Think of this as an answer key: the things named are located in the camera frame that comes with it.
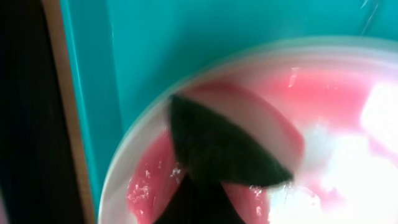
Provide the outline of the white plate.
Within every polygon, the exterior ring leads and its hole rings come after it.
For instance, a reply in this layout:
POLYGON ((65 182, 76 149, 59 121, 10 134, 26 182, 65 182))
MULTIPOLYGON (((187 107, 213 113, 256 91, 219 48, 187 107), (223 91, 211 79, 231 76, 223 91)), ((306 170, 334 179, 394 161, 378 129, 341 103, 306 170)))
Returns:
POLYGON ((396 223, 397 43, 271 43, 131 125, 99 223, 396 223))

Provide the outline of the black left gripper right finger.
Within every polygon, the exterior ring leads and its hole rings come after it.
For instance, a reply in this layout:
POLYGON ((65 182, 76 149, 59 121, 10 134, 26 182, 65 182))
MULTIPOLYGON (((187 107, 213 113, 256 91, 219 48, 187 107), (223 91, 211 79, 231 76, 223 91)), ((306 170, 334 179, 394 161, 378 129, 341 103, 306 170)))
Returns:
POLYGON ((194 186, 194 223, 245 224, 220 183, 194 186))

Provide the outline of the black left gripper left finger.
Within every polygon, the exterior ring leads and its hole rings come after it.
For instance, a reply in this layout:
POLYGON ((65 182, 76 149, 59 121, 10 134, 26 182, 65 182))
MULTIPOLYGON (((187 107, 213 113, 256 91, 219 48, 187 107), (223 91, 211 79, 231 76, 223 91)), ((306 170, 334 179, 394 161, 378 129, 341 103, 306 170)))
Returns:
POLYGON ((154 224, 191 224, 194 189, 186 175, 154 224))

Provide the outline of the green orange sponge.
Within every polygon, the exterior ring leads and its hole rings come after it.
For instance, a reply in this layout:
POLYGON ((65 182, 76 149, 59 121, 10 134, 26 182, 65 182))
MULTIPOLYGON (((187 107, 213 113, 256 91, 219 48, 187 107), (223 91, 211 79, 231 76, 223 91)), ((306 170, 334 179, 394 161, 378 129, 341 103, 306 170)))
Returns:
POLYGON ((169 98, 175 157, 198 185, 270 187, 294 178, 304 139, 276 107, 230 83, 209 83, 169 98))

